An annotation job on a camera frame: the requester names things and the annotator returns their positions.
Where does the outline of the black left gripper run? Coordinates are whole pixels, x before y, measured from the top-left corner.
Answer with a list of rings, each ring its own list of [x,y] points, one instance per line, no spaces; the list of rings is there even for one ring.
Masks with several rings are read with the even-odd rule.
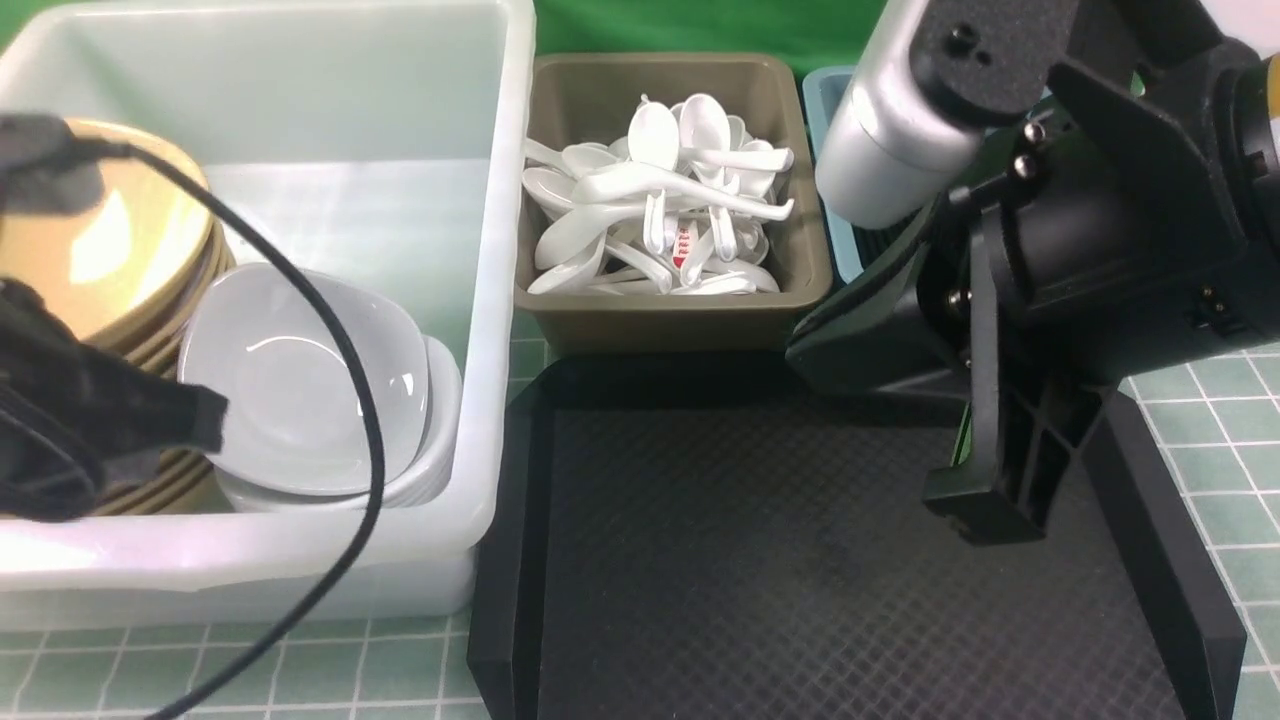
[[[17,279],[1,305],[4,514],[76,520],[164,450],[221,448],[223,395],[78,341]]]

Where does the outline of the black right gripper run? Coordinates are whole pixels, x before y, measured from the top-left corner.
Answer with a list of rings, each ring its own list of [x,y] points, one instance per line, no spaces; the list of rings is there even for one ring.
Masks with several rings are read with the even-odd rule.
[[[1110,386],[1277,340],[1277,59],[1105,56],[982,129],[786,350],[820,392],[970,397],[923,495],[970,544],[1044,538]]]

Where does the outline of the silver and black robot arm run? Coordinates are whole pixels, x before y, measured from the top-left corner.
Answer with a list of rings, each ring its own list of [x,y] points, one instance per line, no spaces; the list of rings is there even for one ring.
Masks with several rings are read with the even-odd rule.
[[[786,357],[829,391],[965,372],[924,502],[973,544],[1043,538],[1124,375],[1277,338],[1277,59],[1198,1],[891,1],[815,182],[916,222]]]

